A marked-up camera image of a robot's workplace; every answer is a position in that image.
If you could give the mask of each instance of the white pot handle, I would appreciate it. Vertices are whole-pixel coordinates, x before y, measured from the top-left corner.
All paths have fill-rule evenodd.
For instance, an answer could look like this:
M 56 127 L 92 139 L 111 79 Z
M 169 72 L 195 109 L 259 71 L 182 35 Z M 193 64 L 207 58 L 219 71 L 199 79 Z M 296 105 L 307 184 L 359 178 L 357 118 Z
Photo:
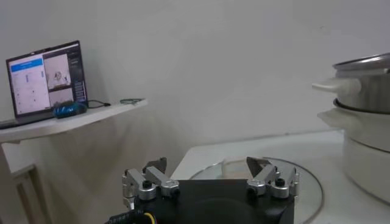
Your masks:
M 358 117 L 334 108 L 317 114 L 322 121 L 331 127 L 343 128 L 349 132 L 361 131 L 363 125 Z
M 359 79 L 331 78 L 311 85 L 313 89 L 340 95 L 357 94 L 361 90 Z

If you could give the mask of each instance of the pot lid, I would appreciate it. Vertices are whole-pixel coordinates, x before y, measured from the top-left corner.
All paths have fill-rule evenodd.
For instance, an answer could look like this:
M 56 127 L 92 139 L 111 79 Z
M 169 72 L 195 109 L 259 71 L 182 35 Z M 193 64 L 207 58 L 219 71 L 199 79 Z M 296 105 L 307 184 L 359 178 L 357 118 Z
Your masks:
M 333 65 L 338 71 L 390 68 L 390 53 L 372 55 Z

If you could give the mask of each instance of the white table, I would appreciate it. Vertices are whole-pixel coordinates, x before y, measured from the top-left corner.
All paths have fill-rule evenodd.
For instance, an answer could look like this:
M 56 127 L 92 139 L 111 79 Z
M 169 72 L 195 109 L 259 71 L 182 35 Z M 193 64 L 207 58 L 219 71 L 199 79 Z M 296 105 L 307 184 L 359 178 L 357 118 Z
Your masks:
M 29 125 L 0 130 L 0 218 L 4 224 L 27 223 L 26 215 L 16 192 L 10 169 L 1 147 L 2 143 L 19 143 L 25 139 L 40 138 L 63 133 L 108 117 L 147 105 L 143 100 L 136 105 L 112 105 L 90 109 L 84 114 L 64 119 L 49 119 Z
M 324 188 L 324 207 L 313 223 L 390 223 L 390 206 L 364 193 L 344 175 L 342 143 L 342 132 L 326 131 L 194 147 L 171 178 L 188 179 L 226 157 L 286 159 L 313 172 Z

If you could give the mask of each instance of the metal bracket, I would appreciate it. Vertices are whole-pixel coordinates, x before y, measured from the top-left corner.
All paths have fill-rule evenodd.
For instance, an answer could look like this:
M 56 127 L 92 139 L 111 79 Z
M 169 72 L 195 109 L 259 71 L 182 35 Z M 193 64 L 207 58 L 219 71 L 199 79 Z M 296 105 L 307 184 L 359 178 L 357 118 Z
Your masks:
M 180 194 L 179 182 L 168 178 L 154 166 L 146 168 L 145 177 L 160 186 L 161 194 L 164 197 L 175 198 Z
M 122 176 L 122 194 L 127 201 L 134 196 L 141 200 L 151 200 L 156 197 L 156 185 L 145 179 L 136 169 L 126 170 Z
M 261 196 L 266 192 L 266 185 L 269 181 L 276 179 L 280 173 L 274 165 L 267 165 L 253 179 L 247 180 L 247 191 L 249 194 Z
M 271 183 L 271 194 L 275 198 L 297 196 L 299 191 L 299 173 L 296 168 L 284 170 L 280 177 Z

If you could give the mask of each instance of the round glass tray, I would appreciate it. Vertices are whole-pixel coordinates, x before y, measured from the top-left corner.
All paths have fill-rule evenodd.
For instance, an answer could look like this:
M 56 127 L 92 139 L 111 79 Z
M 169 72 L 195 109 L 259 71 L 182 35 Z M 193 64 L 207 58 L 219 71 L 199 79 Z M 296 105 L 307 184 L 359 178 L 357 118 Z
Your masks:
M 267 159 L 278 170 L 295 167 L 300 173 L 299 194 L 296 198 L 294 210 L 294 223 L 310 223 L 319 213 L 324 204 L 324 191 L 318 179 L 306 168 L 292 162 L 262 157 Z M 249 179 L 253 178 L 245 158 L 224 159 L 220 163 L 211 165 L 204 170 L 195 173 L 191 180 L 214 180 L 214 179 Z

